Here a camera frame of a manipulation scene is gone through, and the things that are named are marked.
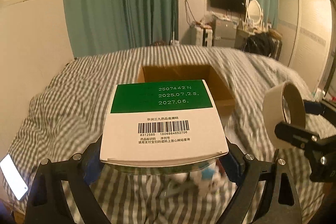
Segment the white folding clothes hanger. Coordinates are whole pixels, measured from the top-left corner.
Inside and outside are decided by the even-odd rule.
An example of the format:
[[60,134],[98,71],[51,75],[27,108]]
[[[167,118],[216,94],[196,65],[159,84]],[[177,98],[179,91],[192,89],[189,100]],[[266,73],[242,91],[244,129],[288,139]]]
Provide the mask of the white folding clothes hanger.
[[195,186],[187,173],[170,174],[168,178],[169,182],[160,194],[161,199],[179,195]]

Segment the black bag on chair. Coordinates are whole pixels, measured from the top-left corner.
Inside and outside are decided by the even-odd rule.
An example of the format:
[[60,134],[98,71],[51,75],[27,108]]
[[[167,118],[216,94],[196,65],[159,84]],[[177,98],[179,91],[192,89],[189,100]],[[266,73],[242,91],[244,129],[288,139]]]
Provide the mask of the black bag on chair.
[[262,32],[246,38],[242,50],[244,52],[274,58],[276,45],[268,33]]

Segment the grey mini fridge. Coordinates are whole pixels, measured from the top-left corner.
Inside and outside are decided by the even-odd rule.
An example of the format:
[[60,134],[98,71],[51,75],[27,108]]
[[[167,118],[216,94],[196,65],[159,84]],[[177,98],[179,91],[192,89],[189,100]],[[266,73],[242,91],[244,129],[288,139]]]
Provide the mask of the grey mini fridge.
[[213,46],[214,47],[235,47],[237,26],[229,20],[214,20],[213,25]]

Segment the white tape roll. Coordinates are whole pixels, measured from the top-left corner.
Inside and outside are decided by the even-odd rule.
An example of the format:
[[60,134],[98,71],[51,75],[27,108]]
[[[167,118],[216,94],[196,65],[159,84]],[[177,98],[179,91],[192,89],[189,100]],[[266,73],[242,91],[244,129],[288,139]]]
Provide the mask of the white tape roll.
[[275,148],[288,149],[292,145],[276,136],[275,128],[280,122],[286,122],[305,128],[306,113],[299,90],[289,81],[269,89],[263,100],[262,114],[266,133]]

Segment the blue white tissue pack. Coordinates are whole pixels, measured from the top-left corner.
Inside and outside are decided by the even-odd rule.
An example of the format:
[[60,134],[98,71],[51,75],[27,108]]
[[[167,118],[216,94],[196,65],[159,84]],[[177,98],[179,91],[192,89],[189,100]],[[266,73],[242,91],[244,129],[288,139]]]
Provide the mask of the blue white tissue pack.
[[189,178],[197,186],[200,196],[215,193],[224,185],[222,175],[216,162],[211,163],[202,170],[190,172]]

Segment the white green medicine box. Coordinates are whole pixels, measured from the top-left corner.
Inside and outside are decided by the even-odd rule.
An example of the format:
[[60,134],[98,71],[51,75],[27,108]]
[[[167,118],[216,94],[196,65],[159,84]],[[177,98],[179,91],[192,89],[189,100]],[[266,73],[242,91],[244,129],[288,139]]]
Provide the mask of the white green medicine box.
[[217,108],[157,111],[151,83],[115,85],[102,133],[100,160],[140,168],[195,164],[228,153]]

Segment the white sliding wardrobe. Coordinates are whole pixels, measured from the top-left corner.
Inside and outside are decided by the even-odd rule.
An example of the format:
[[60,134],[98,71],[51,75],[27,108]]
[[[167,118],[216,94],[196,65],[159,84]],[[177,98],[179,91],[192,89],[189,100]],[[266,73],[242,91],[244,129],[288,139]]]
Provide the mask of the white sliding wardrobe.
[[278,0],[276,30],[282,36],[279,62],[296,71],[315,92],[330,55],[330,0]]

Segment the grey white checkered bedspread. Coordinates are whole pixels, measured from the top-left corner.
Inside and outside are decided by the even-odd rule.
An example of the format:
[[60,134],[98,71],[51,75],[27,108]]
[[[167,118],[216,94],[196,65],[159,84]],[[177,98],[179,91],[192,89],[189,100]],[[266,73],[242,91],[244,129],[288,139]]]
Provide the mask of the grey white checkered bedspread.
[[[227,82],[236,108],[226,128],[258,159],[270,161],[278,155],[287,161],[307,221],[321,204],[323,185],[310,181],[309,162],[300,149],[275,150],[264,127],[262,104],[266,91],[285,81],[294,83],[305,99],[312,94],[295,71],[278,61],[229,48],[145,47],[72,61],[31,100],[9,148],[26,183],[33,182],[42,159],[69,159],[97,140],[115,84],[133,83],[143,65],[182,64],[211,65]],[[236,189],[223,177],[221,187],[204,197],[196,188],[164,197],[171,184],[167,176],[132,176],[106,166],[91,189],[112,223],[215,223]]]

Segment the brown cardboard box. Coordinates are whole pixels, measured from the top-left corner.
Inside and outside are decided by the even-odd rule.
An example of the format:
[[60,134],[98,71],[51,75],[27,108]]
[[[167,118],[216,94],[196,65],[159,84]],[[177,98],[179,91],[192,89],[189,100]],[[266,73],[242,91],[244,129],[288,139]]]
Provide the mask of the brown cardboard box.
[[221,116],[229,116],[235,108],[232,91],[210,65],[144,65],[138,82],[151,83],[148,93],[157,111],[214,106]]

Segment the white smartphone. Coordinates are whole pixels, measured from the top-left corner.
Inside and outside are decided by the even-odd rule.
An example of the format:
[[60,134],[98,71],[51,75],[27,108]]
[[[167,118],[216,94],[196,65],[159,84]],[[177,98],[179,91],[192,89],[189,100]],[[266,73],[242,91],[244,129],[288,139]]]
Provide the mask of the white smartphone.
[[15,198],[20,201],[29,188],[9,154],[1,160],[1,171]]

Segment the white oval vanity mirror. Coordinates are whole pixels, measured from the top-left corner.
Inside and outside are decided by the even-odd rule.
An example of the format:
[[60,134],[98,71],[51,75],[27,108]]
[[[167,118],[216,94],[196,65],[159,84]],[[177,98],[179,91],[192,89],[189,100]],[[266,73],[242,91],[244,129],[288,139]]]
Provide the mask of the white oval vanity mirror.
[[247,6],[247,23],[251,28],[259,28],[263,20],[263,9],[257,0],[251,0]]

